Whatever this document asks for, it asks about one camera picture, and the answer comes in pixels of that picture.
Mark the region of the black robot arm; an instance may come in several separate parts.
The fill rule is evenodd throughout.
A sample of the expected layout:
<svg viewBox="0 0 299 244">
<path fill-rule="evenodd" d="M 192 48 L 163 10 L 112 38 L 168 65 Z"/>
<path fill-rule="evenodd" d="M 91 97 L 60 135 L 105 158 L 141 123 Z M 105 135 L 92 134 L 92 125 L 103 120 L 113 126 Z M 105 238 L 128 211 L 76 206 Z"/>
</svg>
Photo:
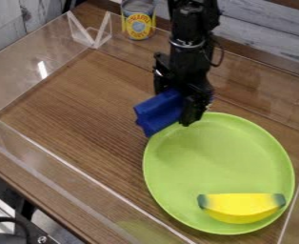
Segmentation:
<svg viewBox="0 0 299 244">
<path fill-rule="evenodd" d="M 168 0 L 172 32 L 171 52 L 153 55 L 155 93 L 175 89 L 181 95 L 179 123 L 188 127 L 203 118 L 212 103 L 208 72 L 212 62 L 213 29 L 220 25 L 217 0 Z"/>
</svg>

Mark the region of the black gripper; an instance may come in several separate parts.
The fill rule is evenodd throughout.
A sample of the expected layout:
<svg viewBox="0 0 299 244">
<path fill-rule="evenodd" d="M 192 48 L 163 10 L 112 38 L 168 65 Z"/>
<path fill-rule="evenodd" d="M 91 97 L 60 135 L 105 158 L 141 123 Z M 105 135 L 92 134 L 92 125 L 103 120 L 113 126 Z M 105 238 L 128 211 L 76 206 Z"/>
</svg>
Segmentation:
<svg viewBox="0 0 299 244">
<path fill-rule="evenodd" d="M 171 52 L 153 55 L 153 89 L 159 94 L 168 89 L 183 95 L 183 108 L 179 123 L 188 127 L 200 121 L 213 101 L 213 88 L 207 74 L 212 66 L 213 44 L 180 43 L 171 39 Z"/>
</svg>

